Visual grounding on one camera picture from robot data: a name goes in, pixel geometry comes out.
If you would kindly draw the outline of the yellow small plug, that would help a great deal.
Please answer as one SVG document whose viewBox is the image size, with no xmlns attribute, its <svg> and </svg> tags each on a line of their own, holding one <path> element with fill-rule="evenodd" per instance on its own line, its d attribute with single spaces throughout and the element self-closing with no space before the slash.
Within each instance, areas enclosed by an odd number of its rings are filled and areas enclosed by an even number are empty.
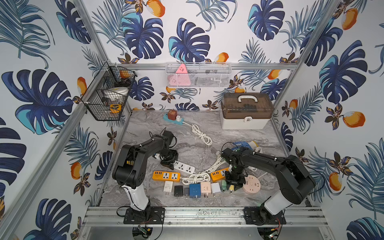
<svg viewBox="0 0 384 240">
<path fill-rule="evenodd" d="M 230 191 L 230 194 L 232 194 L 235 191 L 235 186 L 234 185 L 230 185 L 229 186 L 229 191 Z"/>
</svg>

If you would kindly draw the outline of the white power strip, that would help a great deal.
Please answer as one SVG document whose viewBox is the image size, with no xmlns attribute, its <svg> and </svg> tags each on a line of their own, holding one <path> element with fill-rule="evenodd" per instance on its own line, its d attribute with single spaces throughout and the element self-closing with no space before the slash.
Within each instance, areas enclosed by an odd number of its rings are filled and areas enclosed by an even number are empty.
<svg viewBox="0 0 384 240">
<path fill-rule="evenodd" d="M 195 167 L 187 165 L 185 163 L 175 161 L 173 163 L 174 169 L 177 171 L 180 171 L 182 173 L 186 173 L 188 175 L 192 175 L 195 173 Z"/>
</svg>

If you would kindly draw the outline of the green small plug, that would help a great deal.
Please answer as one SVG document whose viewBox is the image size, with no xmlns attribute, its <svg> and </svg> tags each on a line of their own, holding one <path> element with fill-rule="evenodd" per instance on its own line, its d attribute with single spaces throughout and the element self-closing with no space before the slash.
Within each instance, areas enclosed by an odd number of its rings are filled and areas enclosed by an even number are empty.
<svg viewBox="0 0 384 240">
<path fill-rule="evenodd" d="M 222 180 L 221 182 L 221 191 L 224 193 L 225 191 L 227 191 L 227 182 L 226 180 Z"/>
</svg>

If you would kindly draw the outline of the round pink power socket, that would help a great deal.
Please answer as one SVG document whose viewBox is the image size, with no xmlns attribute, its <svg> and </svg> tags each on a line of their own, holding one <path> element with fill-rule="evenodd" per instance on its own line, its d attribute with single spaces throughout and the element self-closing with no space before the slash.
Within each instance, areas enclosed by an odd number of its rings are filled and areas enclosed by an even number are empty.
<svg viewBox="0 0 384 240">
<path fill-rule="evenodd" d="M 245 177 L 245 183 L 243 184 L 243 190 L 247 194 L 256 194 L 261 190 L 261 183 L 258 178 L 252 175 Z"/>
</svg>

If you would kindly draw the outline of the orange power strip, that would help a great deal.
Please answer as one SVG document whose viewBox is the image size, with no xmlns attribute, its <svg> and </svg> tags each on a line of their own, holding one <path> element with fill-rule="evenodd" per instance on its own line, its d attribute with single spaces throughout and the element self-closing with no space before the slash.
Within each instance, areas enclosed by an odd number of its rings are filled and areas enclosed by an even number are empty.
<svg viewBox="0 0 384 240">
<path fill-rule="evenodd" d="M 154 171 L 152 179 L 158 182 L 171 181 L 179 183 L 181 180 L 181 174 L 177 172 Z"/>
<path fill-rule="evenodd" d="M 225 179 L 225 172 L 229 171 L 229 167 L 217 170 L 215 172 L 210 173 L 212 182 L 218 182 Z"/>
</svg>

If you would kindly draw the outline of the white charger plug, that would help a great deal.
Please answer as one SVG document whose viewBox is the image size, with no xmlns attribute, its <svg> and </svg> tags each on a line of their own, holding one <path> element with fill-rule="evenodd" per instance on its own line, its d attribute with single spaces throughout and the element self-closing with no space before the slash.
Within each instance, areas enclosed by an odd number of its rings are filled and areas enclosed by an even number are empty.
<svg viewBox="0 0 384 240">
<path fill-rule="evenodd" d="M 163 192 L 166 194 L 166 195 L 169 195 L 172 193 L 173 191 L 173 184 L 174 182 L 172 181 L 165 181 L 165 185 L 164 185 L 164 190 Z"/>
</svg>

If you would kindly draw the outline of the pink cube adapter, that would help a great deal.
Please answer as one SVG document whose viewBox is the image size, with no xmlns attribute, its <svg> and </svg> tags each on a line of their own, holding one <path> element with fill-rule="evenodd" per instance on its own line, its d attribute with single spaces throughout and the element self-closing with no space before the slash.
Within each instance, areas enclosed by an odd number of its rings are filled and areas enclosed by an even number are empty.
<svg viewBox="0 0 384 240">
<path fill-rule="evenodd" d="M 212 193 L 212 187 L 210 182 L 201 182 L 201 194 L 204 198 L 207 198 Z"/>
</svg>

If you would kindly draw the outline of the black charger plug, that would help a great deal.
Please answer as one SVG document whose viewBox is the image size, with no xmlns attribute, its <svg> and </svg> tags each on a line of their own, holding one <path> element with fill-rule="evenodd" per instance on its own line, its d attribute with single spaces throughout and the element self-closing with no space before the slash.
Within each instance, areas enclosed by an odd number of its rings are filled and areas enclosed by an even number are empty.
<svg viewBox="0 0 384 240">
<path fill-rule="evenodd" d="M 183 186 L 175 186 L 174 187 L 174 196 L 175 197 L 183 197 L 184 196 L 184 187 Z"/>
</svg>

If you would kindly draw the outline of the small grey plug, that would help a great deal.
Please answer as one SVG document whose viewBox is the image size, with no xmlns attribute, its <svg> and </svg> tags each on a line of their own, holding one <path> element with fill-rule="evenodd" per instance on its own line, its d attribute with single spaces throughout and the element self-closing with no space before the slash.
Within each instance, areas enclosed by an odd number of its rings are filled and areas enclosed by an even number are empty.
<svg viewBox="0 0 384 240">
<path fill-rule="evenodd" d="M 190 197 L 190 188 L 184 188 L 184 197 L 189 198 Z"/>
</svg>

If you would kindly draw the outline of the blue cube adapter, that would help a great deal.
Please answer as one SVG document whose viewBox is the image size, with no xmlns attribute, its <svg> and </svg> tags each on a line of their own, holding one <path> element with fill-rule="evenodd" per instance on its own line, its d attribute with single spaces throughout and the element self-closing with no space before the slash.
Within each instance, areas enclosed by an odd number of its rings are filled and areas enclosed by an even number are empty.
<svg viewBox="0 0 384 240">
<path fill-rule="evenodd" d="M 189 185 L 189 196 L 190 198 L 201 197 L 201 184 L 190 184 Z"/>
</svg>

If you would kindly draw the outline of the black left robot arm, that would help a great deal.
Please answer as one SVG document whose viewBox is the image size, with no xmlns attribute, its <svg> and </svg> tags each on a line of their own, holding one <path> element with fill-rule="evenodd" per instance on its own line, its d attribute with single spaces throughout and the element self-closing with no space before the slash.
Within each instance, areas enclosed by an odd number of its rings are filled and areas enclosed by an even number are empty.
<svg viewBox="0 0 384 240">
<path fill-rule="evenodd" d="M 142 185 L 148 158 L 158 155 L 161 164 L 172 170 L 179 156 L 178 152 L 172 149 L 172 142 L 176 141 L 177 138 L 172 132 L 164 131 L 161 135 L 152 135 L 141 144 L 122 147 L 113 170 L 113 179 L 126 191 L 133 210 L 144 212 L 150 205 Z"/>
</svg>

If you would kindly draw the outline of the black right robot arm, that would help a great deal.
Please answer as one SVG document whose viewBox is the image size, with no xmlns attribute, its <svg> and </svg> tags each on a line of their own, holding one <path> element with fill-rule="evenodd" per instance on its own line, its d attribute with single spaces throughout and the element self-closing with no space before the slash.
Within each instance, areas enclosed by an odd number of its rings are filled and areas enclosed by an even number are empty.
<svg viewBox="0 0 384 240">
<path fill-rule="evenodd" d="M 226 148 L 221 157 L 231 166 L 226 182 L 235 188 L 245 183 L 245 170 L 253 167 L 277 178 L 280 190 L 259 207 L 261 214 L 275 216 L 290 205 L 300 204 L 316 186 L 316 181 L 304 164 L 295 156 L 274 157 L 249 148 Z"/>
</svg>

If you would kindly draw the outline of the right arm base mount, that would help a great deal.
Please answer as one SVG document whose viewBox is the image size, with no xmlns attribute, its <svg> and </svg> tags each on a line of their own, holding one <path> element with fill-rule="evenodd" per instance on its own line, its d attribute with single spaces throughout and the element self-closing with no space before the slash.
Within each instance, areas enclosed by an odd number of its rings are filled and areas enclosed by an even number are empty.
<svg viewBox="0 0 384 240">
<path fill-rule="evenodd" d="M 284 211 L 276 215 L 269 213 L 265 207 L 245 207 L 244 219 L 247 225 L 285 225 L 287 223 Z"/>
</svg>

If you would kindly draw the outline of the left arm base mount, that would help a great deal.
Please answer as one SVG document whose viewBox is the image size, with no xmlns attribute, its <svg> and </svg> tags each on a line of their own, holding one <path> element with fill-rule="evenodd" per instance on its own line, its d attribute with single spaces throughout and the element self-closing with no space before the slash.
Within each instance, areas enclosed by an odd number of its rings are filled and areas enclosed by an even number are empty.
<svg viewBox="0 0 384 240">
<path fill-rule="evenodd" d="M 163 225 L 166 209 L 162 207 L 147 207 L 144 211 L 127 209 L 124 224 L 125 225 Z"/>
</svg>

